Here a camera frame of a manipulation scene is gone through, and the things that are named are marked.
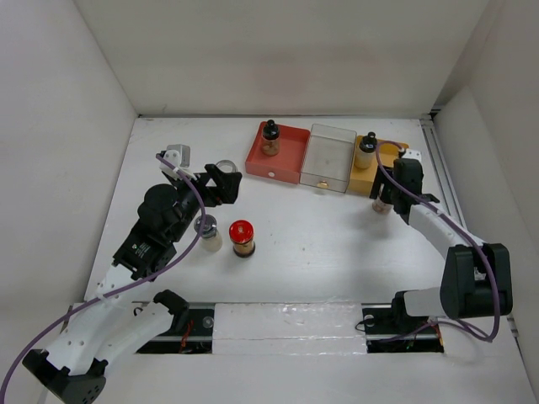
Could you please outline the white-lid small jar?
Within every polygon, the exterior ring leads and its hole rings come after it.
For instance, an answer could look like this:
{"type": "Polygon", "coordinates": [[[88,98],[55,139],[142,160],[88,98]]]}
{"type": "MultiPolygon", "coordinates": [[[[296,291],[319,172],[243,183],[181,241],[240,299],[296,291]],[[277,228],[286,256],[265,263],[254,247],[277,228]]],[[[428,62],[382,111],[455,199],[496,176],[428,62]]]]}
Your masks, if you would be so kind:
{"type": "Polygon", "coordinates": [[[392,206],[390,205],[386,205],[382,202],[382,189],[383,189],[383,186],[381,187],[381,192],[380,192],[380,195],[377,199],[374,199],[374,201],[372,202],[372,208],[375,212],[379,213],[379,214],[388,214],[391,210],[392,210],[392,206]]]}

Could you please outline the black-cap brown spice bottle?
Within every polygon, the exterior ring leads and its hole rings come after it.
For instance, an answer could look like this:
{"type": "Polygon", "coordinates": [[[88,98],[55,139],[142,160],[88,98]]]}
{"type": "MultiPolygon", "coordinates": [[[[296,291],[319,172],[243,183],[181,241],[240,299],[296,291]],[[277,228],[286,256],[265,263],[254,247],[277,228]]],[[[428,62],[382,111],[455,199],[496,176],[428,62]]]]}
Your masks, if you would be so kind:
{"type": "Polygon", "coordinates": [[[273,120],[268,120],[262,129],[261,149],[263,154],[269,157],[277,155],[280,150],[279,138],[279,126],[273,120]]]}

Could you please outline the black-cap white spice bottle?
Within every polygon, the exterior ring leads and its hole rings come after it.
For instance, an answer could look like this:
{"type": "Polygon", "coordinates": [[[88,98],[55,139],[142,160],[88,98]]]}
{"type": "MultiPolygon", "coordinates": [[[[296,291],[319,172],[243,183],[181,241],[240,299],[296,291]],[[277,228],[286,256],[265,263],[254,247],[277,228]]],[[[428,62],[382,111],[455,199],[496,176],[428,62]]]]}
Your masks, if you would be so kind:
{"type": "Polygon", "coordinates": [[[360,143],[355,150],[354,165],[358,169],[367,169],[371,166],[372,159],[377,148],[377,138],[375,132],[369,132],[362,136],[360,143]]]}

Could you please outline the wide silver-rim spice jar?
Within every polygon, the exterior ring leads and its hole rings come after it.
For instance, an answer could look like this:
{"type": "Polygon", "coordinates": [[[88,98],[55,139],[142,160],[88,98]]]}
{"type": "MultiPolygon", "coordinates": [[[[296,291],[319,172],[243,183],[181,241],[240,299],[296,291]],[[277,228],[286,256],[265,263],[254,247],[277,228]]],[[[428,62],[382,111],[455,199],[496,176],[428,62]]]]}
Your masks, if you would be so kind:
{"type": "Polygon", "coordinates": [[[216,167],[219,170],[221,170],[223,173],[237,173],[238,172],[237,165],[233,161],[227,160],[227,159],[218,161],[216,163],[216,167]]]}

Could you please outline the clear plastic tray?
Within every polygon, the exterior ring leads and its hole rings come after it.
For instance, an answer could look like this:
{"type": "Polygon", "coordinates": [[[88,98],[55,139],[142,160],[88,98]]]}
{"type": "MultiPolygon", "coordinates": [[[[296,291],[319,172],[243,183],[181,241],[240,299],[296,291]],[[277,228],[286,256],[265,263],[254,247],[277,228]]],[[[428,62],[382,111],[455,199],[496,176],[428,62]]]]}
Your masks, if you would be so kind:
{"type": "Polygon", "coordinates": [[[300,173],[300,184],[344,193],[355,156],[357,133],[313,124],[300,173]]]}

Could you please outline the yellow tray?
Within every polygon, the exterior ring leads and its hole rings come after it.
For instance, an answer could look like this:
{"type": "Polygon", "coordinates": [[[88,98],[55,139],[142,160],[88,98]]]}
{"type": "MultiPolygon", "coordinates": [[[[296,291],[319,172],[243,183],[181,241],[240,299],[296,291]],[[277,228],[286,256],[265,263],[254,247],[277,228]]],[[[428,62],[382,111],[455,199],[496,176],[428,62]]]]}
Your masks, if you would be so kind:
{"type": "MultiPolygon", "coordinates": [[[[348,192],[369,196],[378,169],[376,153],[365,153],[360,149],[360,143],[364,136],[356,137],[355,150],[353,154],[350,179],[347,187],[348,192]]],[[[389,170],[393,161],[399,156],[396,146],[384,144],[380,146],[379,157],[382,164],[389,170]]]]}

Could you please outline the aluminium mounting rail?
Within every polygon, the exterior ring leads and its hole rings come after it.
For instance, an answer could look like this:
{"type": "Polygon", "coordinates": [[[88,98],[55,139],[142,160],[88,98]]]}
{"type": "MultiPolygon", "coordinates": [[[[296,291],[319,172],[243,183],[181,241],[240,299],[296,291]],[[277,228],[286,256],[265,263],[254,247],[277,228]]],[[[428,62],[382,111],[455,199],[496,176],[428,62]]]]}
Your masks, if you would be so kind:
{"type": "Polygon", "coordinates": [[[421,129],[424,133],[427,149],[430,159],[433,163],[435,176],[440,186],[440,200],[445,206],[446,212],[451,215],[456,222],[467,229],[462,209],[460,207],[456,191],[451,181],[451,175],[443,156],[439,138],[435,128],[435,122],[430,114],[422,114],[419,119],[421,129]]]}

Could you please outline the silver-cap white spice jar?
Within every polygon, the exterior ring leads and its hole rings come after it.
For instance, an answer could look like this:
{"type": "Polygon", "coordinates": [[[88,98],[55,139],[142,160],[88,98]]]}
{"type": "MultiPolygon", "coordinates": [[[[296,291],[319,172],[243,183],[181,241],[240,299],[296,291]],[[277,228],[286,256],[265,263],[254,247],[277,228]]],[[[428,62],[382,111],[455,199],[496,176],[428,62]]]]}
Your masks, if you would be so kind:
{"type": "Polygon", "coordinates": [[[194,223],[194,230],[200,233],[200,244],[207,252],[216,253],[221,249],[221,233],[218,231],[217,220],[213,215],[206,215],[205,223],[202,223],[202,216],[198,216],[194,223]]]}

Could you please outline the red tray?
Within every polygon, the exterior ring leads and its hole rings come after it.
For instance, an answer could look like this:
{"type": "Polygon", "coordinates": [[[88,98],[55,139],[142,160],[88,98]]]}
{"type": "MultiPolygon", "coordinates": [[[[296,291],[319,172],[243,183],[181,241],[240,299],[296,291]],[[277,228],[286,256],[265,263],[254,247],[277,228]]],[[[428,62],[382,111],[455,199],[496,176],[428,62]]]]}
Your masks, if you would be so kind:
{"type": "Polygon", "coordinates": [[[280,150],[275,156],[263,153],[263,128],[266,121],[259,124],[251,149],[245,160],[246,173],[275,181],[298,184],[302,164],[310,138],[307,129],[279,125],[280,150]]]}

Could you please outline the red-cap dark sauce bottle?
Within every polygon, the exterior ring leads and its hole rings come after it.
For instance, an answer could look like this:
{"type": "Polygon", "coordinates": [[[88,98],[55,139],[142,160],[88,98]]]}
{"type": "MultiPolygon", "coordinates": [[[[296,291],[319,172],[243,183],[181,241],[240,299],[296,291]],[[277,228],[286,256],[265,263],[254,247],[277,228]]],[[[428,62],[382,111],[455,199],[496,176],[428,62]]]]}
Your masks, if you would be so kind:
{"type": "Polygon", "coordinates": [[[246,220],[234,221],[229,227],[229,237],[234,253],[240,258],[248,258],[255,252],[254,228],[246,220]]]}

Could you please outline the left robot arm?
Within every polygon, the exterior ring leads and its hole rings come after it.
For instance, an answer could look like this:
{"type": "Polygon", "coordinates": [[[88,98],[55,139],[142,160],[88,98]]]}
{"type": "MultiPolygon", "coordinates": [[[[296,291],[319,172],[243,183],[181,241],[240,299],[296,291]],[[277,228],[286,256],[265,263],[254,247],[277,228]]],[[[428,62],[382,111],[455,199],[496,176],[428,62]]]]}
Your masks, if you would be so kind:
{"type": "Polygon", "coordinates": [[[137,209],[138,220],[118,251],[91,300],[74,310],[73,319],[47,347],[32,348],[24,367],[63,403],[92,403],[122,355],[137,351],[164,332],[182,332],[189,303],[171,290],[158,292],[123,329],[116,326],[143,291],[173,260],[179,242],[197,215],[233,204],[242,174],[215,164],[188,177],[172,164],[167,182],[152,186],[137,209]]]}

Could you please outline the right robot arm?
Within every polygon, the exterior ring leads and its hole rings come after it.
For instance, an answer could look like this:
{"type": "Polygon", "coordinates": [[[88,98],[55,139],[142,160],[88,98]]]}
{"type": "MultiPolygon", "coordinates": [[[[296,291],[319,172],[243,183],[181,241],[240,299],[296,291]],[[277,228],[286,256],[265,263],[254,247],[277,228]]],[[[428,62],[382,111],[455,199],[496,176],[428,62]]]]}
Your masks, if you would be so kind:
{"type": "Polygon", "coordinates": [[[400,156],[391,167],[377,165],[371,187],[374,207],[394,211],[445,260],[439,286],[395,294],[389,321],[406,332],[424,319],[491,342],[513,308],[510,252],[459,225],[433,194],[424,193],[423,178],[420,160],[400,156]]]}

